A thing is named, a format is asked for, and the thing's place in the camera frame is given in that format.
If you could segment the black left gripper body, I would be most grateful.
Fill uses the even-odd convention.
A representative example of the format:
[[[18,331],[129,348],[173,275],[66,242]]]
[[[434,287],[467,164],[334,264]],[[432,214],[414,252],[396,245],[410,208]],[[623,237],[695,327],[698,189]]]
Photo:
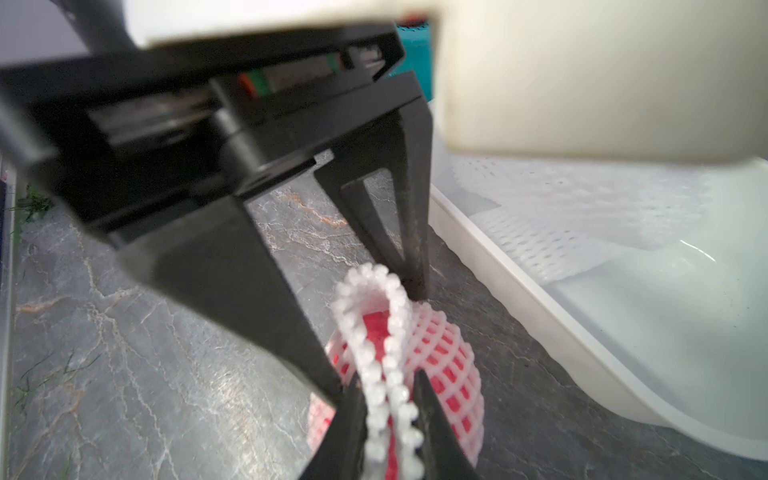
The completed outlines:
[[[390,25],[298,30],[5,67],[1,148],[113,244],[167,210],[247,199],[423,99]]]

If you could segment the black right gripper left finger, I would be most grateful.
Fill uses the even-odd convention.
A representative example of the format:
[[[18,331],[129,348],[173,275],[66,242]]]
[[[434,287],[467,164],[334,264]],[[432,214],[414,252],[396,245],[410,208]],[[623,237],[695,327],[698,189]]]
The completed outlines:
[[[299,479],[361,479],[366,415],[364,393],[358,383],[351,383],[318,450]]]

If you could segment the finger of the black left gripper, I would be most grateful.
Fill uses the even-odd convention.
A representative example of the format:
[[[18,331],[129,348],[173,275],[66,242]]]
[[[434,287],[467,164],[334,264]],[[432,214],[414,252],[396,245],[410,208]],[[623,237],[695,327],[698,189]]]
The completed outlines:
[[[327,403],[341,402],[339,375],[238,199],[183,201],[114,231],[113,245],[137,282],[271,354]]]
[[[372,259],[415,301],[428,297],[432,138],[418,98],[336,142],[333,159],[314,172]]]

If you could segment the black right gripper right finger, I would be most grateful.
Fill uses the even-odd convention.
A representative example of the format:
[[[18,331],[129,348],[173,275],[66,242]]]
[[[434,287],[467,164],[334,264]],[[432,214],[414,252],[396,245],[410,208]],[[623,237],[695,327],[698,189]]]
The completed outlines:
[[[462,451],[430,379],[424,370],[414,376],[413,399],[419,409],[417,428],[424,435],[420,458],[427,480],[478,480]]]

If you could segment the white foam net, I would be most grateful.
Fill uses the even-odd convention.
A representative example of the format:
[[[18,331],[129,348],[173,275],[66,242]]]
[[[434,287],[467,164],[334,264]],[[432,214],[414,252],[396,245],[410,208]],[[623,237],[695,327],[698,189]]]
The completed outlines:
[[[686,235],[710,199],[701,167],[455,157],[452,170],[464,190],[514,215],[643,250]]]
[[[413,399],[416,371],[412,389],[405,371],[413,310],[424,302],[410,300],[400,278],[383,265],[355,267],[336,287],[331,311],[356,367],[349,383],[342,381],[343,394],[351,383],[358,383],[367,407],[361,479],[425,479],[420,458],[424,435],[417,428],[419,409]],[[363,318],[384,310],[390,315],[388,334],[383,358],[377,360]]]
[[[632,251],[569,228],[514,215],[503,207],[476,213],[470,219],[540,285],[584,273]]]

